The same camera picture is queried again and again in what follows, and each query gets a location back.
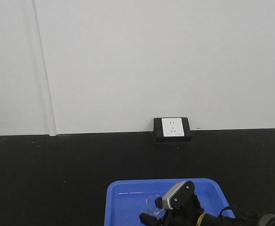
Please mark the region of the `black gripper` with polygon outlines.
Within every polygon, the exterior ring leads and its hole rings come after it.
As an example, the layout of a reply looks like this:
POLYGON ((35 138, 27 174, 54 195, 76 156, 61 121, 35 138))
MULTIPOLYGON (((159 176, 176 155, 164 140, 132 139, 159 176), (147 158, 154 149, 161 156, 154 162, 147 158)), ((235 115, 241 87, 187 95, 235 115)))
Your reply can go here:
MULTIPOLYGON (((157 219, 150 214, 141 213, 140 222, 145 226, 195 226, 201 214, 204 213, 200 201, 195 194, 170 199, 172 206, 163 217, 163 220, 157 219)), ((155 207, 163 208, 162 198, 155 199, 155 207)))

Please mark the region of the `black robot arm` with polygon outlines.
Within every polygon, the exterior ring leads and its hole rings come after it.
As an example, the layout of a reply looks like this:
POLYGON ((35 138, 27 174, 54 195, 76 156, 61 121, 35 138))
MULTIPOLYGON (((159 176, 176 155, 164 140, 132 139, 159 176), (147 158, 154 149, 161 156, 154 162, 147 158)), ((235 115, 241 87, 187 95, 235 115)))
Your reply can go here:
POLYGON ((167 210, 156 226, 275 226, 275 214, 251 214, 228 206, 214 216, 205 213, 197 196, 189 198, 179 209, 167 210))

